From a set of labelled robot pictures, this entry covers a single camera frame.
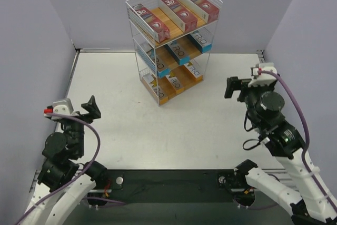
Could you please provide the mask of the orange toothpaste box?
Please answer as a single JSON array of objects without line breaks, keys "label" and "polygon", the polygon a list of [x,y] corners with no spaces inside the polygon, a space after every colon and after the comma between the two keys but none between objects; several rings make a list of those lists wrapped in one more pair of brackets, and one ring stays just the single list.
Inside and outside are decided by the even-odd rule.
[{"label": "orange toothpaste box", "polygon": [[142,77],[142,82],[150,92],[154,100],[158,103],[158,105],[162,105],[166,103],[169,99],[165,91],[160,87],[157,83],[157,78],[152,74],[146,74]]},{"label": "orange toothpaste box", "polygon": [[176,95],[184,91],[184,86],[173,72],[170,72],[168,75],[165,76],[165,78],[169,81]]},{"label": "orange toothpaste box", "polygon": [[203,79],[202,73],[199,71],[198,67],[192,62],[185,63],[184,67],[187,69],[188,74],[192,77],[194,81],[198,82]]}]

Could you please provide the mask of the light blue toothpaste box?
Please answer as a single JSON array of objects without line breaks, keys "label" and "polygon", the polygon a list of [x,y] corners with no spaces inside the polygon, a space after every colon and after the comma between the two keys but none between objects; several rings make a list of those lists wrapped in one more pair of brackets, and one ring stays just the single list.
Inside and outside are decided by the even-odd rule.
[{"label": "light blue toothpaste box", "polygon": [[188,34],[187,38],[201,53],[206,53],[212,48],[212,43],[210,43],[199,31]]}]

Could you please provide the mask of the silver blue toothpaste box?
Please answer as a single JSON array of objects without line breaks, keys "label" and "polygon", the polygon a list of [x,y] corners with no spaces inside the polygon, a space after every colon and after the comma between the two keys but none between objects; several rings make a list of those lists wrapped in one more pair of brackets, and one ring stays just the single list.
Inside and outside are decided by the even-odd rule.
[{"label": "silver blue toothpaste box", "polygon": [[190,56],[184,47],[178,41],[172,41],[165,45],[170,55],[175,59],[177,64],[184,65],[190,61]]}]

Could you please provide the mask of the red toothpaste box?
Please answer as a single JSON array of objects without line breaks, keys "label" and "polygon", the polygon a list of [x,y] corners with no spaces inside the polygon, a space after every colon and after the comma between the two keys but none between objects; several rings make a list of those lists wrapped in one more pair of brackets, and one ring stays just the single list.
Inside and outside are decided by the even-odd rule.
[{"label": "red toothpaste box", "polygon": [[196,29],[197,18],[178,0],[158,0],[158,6],[182,32]]},{"label": "red toothpaste box", "polygon": [[179,1],[206,23],[211,23],[219,17],[219,8],[208,0]]},{"label": "red toothpaste box", "polygon": [[133,6],[136,13],[150,26],[152,37],[158,43],[170,38],[170,29],[157,16],[155,16],[149,9],[142,4]]}]

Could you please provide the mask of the teal toothpaste box with label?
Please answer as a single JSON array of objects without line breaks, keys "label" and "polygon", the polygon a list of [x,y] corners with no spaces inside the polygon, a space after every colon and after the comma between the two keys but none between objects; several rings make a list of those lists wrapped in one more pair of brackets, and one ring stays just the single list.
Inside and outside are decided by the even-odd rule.
[{"label": "teal toothpaste box with label", "polygon": [[166,63],[156,54],[149,43],[144,42],[137,46],[137,52],[152,72],[156,72],[159,78],[170,74],[170,69]]}]

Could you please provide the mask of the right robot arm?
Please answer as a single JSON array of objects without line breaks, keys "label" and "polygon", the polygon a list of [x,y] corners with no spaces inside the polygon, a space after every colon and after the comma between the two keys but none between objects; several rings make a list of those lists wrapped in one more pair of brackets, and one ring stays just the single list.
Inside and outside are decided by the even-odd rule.
[{"label": "right robot arm", "polygon": [[319,168],[304,154],[305,143],[298,130],[284,117],[284,98],[275,92],[276,81],[250,86],[250,79],[229,77],[226,99],[239,91],[238,102],[246,105],[245,119],[259,134],[259,143],[285,168],[296,190],[268,175],[247,159],[234,168],[239,187],[255,188],[281,206],[294,224],[336,224],[336,198],[319,175]]}]

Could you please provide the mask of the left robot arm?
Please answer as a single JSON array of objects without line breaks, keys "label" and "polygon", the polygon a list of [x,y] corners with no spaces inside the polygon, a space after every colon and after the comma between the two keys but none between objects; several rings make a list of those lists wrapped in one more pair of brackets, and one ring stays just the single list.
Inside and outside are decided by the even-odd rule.
[{"label": "left robot arm", "polygon": [[81,107],[86,113],[75,111],[71,100],[65,98],[44,110],[44,117],[59,123],[61,131],[50,134],[45,141],[45,161],[37,185],[17,224],[62,224],[90,190],[108,182],[107,168],[95,160],[99,150],[82,168],[76,163],[84,156],[84,128],[97,135],[91,123],[101,118],[95,96]]}]

